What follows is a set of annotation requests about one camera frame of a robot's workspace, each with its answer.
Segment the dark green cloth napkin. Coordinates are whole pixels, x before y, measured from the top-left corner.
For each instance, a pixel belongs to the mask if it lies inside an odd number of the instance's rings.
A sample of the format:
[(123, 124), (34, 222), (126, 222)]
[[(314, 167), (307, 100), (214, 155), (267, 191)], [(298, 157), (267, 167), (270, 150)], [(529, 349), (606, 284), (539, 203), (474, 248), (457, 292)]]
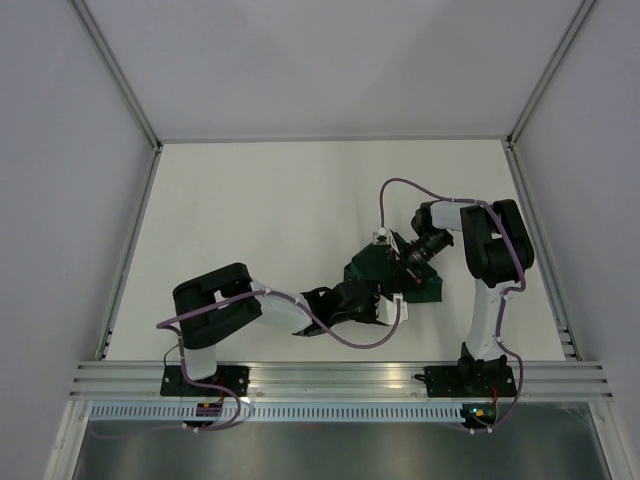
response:
[(432, 231), (407, 242), (398, 233), (391, 234), (394, 244), (370, 243), (354, 255), (344, 267), (344, 279), (365, 280), (387, 299), (400, 293), (409, 304), (441, 302), (443, 280), (430, 261), (454, 245), (453, 237)]

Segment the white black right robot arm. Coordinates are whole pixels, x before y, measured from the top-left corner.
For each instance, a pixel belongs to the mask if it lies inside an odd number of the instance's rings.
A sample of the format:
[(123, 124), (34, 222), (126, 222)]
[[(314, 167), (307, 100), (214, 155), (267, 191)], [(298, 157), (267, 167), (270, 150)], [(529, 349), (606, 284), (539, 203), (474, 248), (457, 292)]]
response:
[(508, 296), (526, 288), (525, 272), (534, 249), (513, 200), (492, 204), (432, 201), (420, 205), (411, 226), (418, 239), (406, 246), (393, 243), (388, 258), (416, 285), (426, 283), (422, 269), (459, 232), (466, 266), (475, 279), (471, 326), (453, 366), (426, 366), (416, 379), (430, 398), (511, 398), (518, 383), (507, 357), (501, 329)]

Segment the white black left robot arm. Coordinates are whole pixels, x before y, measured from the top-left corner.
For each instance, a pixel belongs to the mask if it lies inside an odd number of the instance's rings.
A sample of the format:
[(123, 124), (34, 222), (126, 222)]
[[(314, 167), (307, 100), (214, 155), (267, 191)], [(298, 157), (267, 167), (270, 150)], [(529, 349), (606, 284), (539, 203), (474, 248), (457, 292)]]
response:
[[(253, 279), (243, 263), (185, 281), (174, 288), (172, 298), (176, 316), (158, 327), (177, 332), (183, 383), (198, 396), (209, 395), (217, 387), (217, 345), (254, 322), (281, 327), (298, 337), (326, 333), (350, 348), (366, 350), (386, 343), (408, 318), (401, 294), (386, 298), (365, 280), (288, 294)], [(358, 344), (333, 331), (347, 321), (391, 330), (381, 340)]]

